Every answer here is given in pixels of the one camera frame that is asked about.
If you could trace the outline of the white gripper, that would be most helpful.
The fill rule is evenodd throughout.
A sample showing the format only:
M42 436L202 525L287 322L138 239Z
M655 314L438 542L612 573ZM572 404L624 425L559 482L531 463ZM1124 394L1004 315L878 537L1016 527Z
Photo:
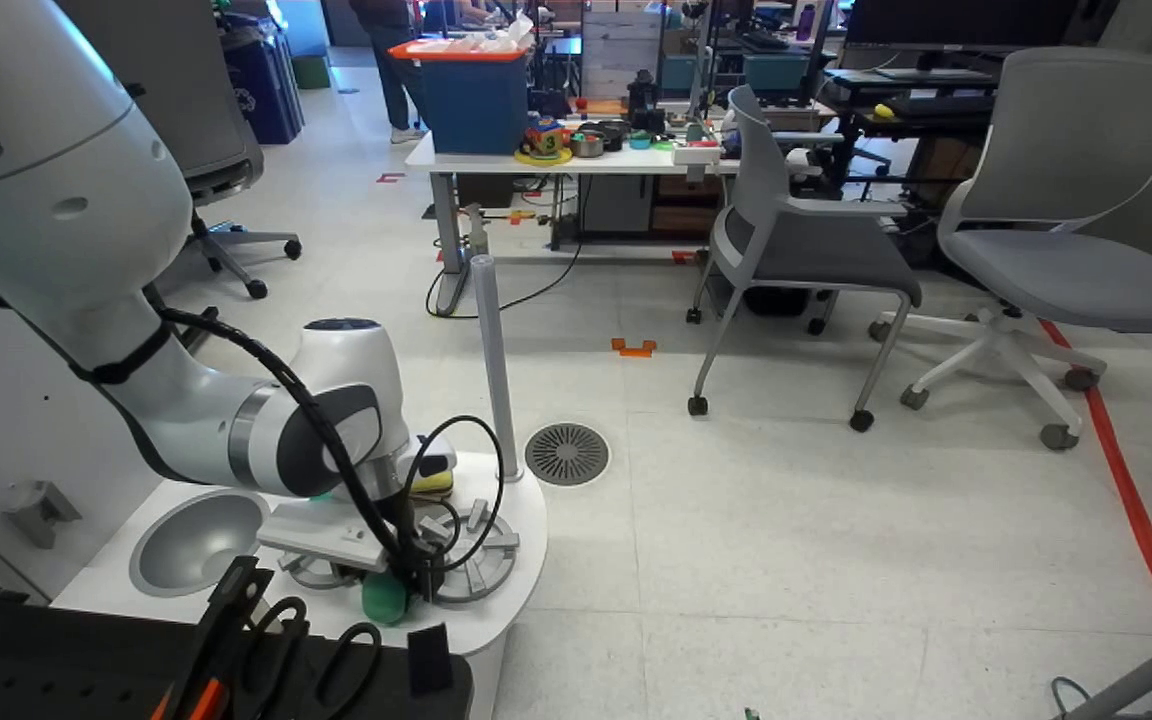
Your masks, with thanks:
M406 491L406 499L415 506L415 537L425 537L425 522L449 522L449 515L462 515L462 522L487 522L487 499L482 498L457 498L457 482L453 491L445 499L415 499ZM331 559L341 570L356 570L356 573L382 573L382 545L370 537L370 527L363 525L363 515L356 508L331 506L331 499L308 499L308 506L275 506L260 531L260 545L280 549L280 551L299 551L310 559Z

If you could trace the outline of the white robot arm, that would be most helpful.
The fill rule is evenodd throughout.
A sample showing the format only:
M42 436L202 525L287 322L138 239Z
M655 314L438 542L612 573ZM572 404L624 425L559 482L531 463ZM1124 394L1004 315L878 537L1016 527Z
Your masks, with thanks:
M192 225L173 148L51 0L0 0L0 305L130 429L166 482L344 498L378 565L415 594L475 557L433 542L406 499L418 448L392 341L310 322L253 378L197 361L189 315L147 297Z

